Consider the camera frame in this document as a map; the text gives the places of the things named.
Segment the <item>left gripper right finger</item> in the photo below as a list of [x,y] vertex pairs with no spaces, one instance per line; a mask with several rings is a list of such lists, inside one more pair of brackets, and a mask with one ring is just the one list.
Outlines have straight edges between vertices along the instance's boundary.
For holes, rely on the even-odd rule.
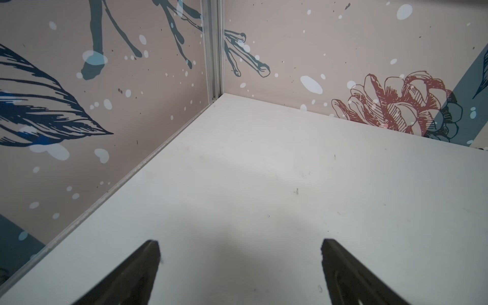
[[322,268],[333,305],[409,304],[336,240],[325,239],[321,251]]

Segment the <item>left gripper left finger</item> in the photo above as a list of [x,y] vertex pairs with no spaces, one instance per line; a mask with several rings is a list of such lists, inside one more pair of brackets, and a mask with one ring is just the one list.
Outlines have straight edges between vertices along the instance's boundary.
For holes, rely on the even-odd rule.
[[148,240],[80,297],[75,305],[148,304],[160,263],[159,243]]

